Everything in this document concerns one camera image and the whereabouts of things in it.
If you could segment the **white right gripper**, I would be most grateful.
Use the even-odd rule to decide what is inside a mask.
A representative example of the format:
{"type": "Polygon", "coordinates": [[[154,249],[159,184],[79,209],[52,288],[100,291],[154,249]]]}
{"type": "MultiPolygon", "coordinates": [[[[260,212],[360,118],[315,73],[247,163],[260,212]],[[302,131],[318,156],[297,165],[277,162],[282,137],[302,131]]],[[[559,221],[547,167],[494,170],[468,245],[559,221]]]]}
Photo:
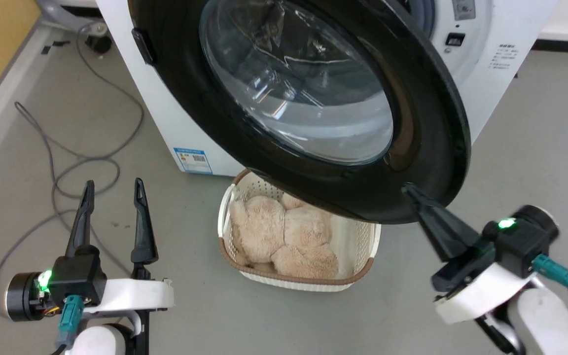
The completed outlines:
{"type": "Polygon", "coordinates": [[[498,265],[494,243],[482,237],[482,232],[479,236],[416,185],[404,184],[402,194],[440,261],[448,261],[431,277],[435,291],[449,292],[435,301],[436,313],[445,323],[482,317],[511,299],[534,277],[534,261],[533,272],[525,279],[498,265]]]}

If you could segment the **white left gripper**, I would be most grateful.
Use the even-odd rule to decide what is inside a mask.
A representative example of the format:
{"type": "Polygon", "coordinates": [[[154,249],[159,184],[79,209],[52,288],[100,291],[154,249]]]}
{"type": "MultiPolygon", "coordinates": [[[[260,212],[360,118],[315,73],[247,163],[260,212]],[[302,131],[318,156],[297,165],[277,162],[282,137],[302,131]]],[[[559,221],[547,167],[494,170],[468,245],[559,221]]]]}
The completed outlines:
{"type": "MultiPolygon", "coordinates": [[[[72,257],[82,245],[90,243],[90,222],[95,207],[95,183],[88,180],[82,193],[66,247],[72,257]]],[[[131,252],[132,279],[110,279],[106,282],[101,303],[85,300],[83,318],[119,318],[132,312],[156,312],[174,307],[171,281],[151,279],[147,265],[158,261],[159,253],[143,180],[135,179],[136,209],[135,243],[131,252]]],[[[38,321],[59,316],[59,301],[50,292],[52,273],[16,274],[6,289],[6,318],[15,322],[38,321]]]]}

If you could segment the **black round glass washer door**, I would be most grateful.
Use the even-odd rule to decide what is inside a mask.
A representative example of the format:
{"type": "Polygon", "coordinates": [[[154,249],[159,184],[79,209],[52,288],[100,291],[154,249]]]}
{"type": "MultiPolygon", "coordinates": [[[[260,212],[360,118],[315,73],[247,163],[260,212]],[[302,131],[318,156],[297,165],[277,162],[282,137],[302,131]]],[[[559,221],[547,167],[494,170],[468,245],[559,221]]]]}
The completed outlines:
{"type": "Polygon", "coordinates": [[[470,130],[453,78],[397,0],[128,0],[144,60],[232,159],[297,198],[413,221],[448,205],[470,130]]]}

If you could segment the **white front-load washing machine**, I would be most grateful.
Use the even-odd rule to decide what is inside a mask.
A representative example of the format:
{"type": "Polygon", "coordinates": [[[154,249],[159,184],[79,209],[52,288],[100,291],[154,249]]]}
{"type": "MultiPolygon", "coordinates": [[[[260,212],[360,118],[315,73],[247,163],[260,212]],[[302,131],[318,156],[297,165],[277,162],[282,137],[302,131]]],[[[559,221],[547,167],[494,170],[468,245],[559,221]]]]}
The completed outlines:
{"type": "MultiPolygon", "coordinates": [[[[397,0],[439,52],[461,94],[475,142],[503,93],[548,22],[558,0],[397,0]],[[488,68],[496,47],[513,43],[518,58],[509,70],[488,68]]],[[[214,143],[174,99],[132,34],[136,0],[96,0],[151,117],[169,151],[202,150],[213,175],[235,176],[241,164],[214,143]]]]}

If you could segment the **white brown-rimmed laundry basket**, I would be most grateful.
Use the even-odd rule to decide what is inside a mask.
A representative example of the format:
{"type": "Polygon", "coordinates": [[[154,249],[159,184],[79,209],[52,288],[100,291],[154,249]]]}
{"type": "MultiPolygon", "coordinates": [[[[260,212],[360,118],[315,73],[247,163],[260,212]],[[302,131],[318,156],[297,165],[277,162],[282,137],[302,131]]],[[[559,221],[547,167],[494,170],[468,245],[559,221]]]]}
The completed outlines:
{"type": "Polygon", "coordinates": [[[230,266],[257,283],[306,292],[340,292],[354,285],[369,272],[380,243],[381,225],[337,215],[332,217],[333,238],[330,242],[339,262],[339,272],[335,279],[280,276],[257,271],[237,262],[237,250],[232,242],[230,203],[245,201],[254,196],[280,199],[283,193],[281,189],[247,169],[232,180],[219,204],[217,225],[219,250],[230,266]]]}

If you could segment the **blue energy label sticker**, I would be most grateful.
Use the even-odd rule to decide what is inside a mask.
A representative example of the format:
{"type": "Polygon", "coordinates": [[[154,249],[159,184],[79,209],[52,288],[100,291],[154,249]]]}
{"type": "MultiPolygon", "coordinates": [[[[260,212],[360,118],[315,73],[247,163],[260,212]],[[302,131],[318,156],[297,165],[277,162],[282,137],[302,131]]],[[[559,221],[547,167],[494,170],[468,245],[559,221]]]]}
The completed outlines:
{"type": "Polygon", "coordinates": [[[176,157],[178,158],[178,166],[181,171],[195,175],[213,174],[207,155],[204,151],[179,147],[174,147],[173,149],[176,157]]]}

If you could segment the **beige plush toy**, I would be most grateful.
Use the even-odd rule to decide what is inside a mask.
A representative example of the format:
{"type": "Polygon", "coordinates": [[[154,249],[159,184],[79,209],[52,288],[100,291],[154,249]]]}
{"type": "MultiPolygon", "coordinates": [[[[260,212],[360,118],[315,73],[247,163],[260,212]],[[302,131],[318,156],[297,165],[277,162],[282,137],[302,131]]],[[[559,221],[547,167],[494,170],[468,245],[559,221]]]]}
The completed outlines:
{"type": "Polygon", "coordinates": [[[228,211],[239,265],[286,277],[337,277],[330,213],[289,194],[232,201],[228,211]]]}

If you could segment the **black round floor fitting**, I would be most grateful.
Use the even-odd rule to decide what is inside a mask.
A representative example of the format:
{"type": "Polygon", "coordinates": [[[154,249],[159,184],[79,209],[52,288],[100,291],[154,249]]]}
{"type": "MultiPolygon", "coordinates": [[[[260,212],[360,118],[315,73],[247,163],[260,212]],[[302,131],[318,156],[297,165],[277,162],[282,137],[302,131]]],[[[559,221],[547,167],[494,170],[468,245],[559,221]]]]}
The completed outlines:
{"type": "Polygon", "coordinates": [[[88,36],[85,45],[97,56],[103,56],[112,49],[112,38],[109,36],[88,36]]]}

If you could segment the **printed text sticker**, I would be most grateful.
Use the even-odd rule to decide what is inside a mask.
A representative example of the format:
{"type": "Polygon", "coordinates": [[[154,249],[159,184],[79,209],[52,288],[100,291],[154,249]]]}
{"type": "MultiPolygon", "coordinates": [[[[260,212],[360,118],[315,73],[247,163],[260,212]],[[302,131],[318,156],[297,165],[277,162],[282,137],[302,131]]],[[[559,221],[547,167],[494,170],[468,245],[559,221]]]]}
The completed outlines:
{"type": "Polygon", "coordinates": [[[509,70],[518,58],[518,50],[513,43],[501,43],[496,47],[488,68],[492,70],[509,70]]]}

